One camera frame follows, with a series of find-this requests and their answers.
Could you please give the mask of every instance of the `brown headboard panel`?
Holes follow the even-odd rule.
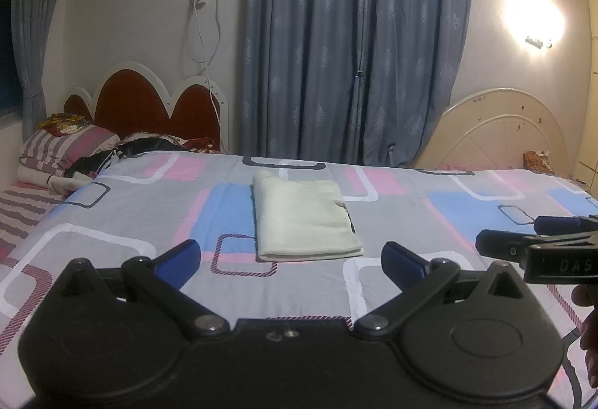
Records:
[[[220,112],[225,135],[228,107],[220,88],[214,82],[210,84],[214,105],[204,77],[186,80],[170,96],[149,69],[127,62],[113,69],[94,99],[81,91],[67,99],[64,110],[81,114],[121,138],[140,131],[173,134],[184,139],[211,137],[220,149],[220,127],[214,106]]]

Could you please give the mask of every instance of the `glowing light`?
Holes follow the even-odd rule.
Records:
[[[503,18],[513,38],[529,48],[527,37],[554,45],[564,34],[563,14],[552,0],[506,0]]]

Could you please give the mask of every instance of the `folded towel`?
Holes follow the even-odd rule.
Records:
[[[289,181],[268,171],[253,176],[258,257],[314,261],[363,254],[334,181]]]

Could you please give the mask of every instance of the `window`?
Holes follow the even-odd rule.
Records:
[[[10,22],[10,0],[0,0],[0,116],[20,111],[23,103]]]

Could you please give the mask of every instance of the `hand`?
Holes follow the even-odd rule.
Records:
[[[594,306],[586,285],[573,289],[571,299],[577,306]],[[579,347],[585,352],[585,365],[588,368],[588,380],[592,389],[598,387],[598,313],[594,309],[581,325]]]

